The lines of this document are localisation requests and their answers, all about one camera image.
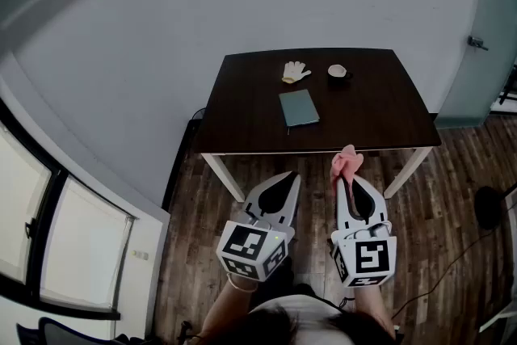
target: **person's hair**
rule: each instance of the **person's hair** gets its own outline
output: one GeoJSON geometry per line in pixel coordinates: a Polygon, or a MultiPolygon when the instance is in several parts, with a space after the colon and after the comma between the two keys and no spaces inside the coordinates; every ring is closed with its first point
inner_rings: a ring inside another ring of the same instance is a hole
{"type": "MultiPolygon", "coordinates": [[[[355,345],[393,345],[395,340],[367,313],[345,312],[323,323],[348,335],[355,345]]],[[[297,321],[283,308],[261,309],[231,322],[200,339],[199,345],[293,345],[297,321]]]]}

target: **black speaker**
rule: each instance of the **black speaker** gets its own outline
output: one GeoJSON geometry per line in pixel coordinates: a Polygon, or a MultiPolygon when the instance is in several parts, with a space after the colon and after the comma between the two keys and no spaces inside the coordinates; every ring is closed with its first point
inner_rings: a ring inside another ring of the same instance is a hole
{"type": "Polygon", "coordinates": [[[501,222],[501,196],[492,187],[481,187],[474,198],[477,223],[485,230],[501,222]]]}

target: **black cable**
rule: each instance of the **black cable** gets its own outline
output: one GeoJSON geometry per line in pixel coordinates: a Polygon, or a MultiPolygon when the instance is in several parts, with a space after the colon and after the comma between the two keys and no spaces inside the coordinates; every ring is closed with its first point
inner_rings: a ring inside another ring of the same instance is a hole
{"type": "MultiPolygon", "coordinates": [[[[507,210],[505,210],[506,212],[509,212],[510,210],[513,209],[513,207],[517,206],[517,204],[514,204],[513,206],[511,206],[510,208],[508,208],[507,210]]],[[[492,229],[490,231],[490,233],[487,233],[487,234],[484,234],[483,236],[480,236],[477,240],[475,240],[474,242],[470,243],[469,244],[469,247],[467,247],[465,250],[463,250],[460,255],[455,258],[451,264],[449,264],[447,266],[447,269],[445,269],[445,272],[440,276],[440,278],[438,279],[438,281],[436,282],[435,286],[433,286],[433,289],[431,289],[429,292],[427,293],[422,293],[421,295],[418,295],[417,297],[414,297],[412,299],[409,299],[404,305],[402,305],[402,307],[392,316],[392,319],[394,319],[408,304],[410,304],[411,302],[413,301],[416,301],[417,299],[421,298],[421,297],[425,297],[427,295],[431,295],[435,289],[438,287],[439,283],[443,280],[443,278],[447,275],[447,272],[449,271],[449,269],[451,268],[451,266],[456,263],[458,260],[460,260],[465,253],[467,253],[467,251],[472,247],[474,246],[476,243],[478,243],[479,241],[481,241],[483,238],[487,238],[489,237],[495,230],[497,229],[497,227],[495,227],[494,229],[492,229]]]]}
{"type": "Polygon", "coordinates": [[[206,107],[204,107],[204,108],[198,109],[196,112],[194,112],[194,115],[192,116],[191,121],[192,121],[192,120],[194,120],[194,117],[195,117],[196,115],[198,115],[201,111],[203,111],[203,110],[205,110],[205,109],[207,109],[207,108],[206,108],[206,107]]]}
{"type": "Polygon", "coordinates": [[[341,303],[339,304],[339,308],[342,309],[348,301],[355,301],[354,297],[344,297],[341,303]]]}

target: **person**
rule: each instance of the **person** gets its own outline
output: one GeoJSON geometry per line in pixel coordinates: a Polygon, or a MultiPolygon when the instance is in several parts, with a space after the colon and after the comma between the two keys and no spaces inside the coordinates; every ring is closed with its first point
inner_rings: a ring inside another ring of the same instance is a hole
{"type": "Polygon", "coordinates": [[[292,285],[287,257],[264,283],[229,274],[197,335],[201,345],[383,345],[395,330],[378,286],[355,289],[355,312],[292,285]]]}

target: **white glove on hand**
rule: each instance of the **white glove on hand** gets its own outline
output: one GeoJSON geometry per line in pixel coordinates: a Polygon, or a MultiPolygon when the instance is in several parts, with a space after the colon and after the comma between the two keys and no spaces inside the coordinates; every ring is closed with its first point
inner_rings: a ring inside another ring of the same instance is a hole
{"type": "Polygon", "coordinates": [[[284,68],[284,77],[282,81],[286,83],[294,83],[296,81],[300,81],[303,77],[311,74],[311,71],[307,70],[305,72],[301,72],[304,70],[305,64],[301,62],[288,62],[285,64],[284,68]]]}

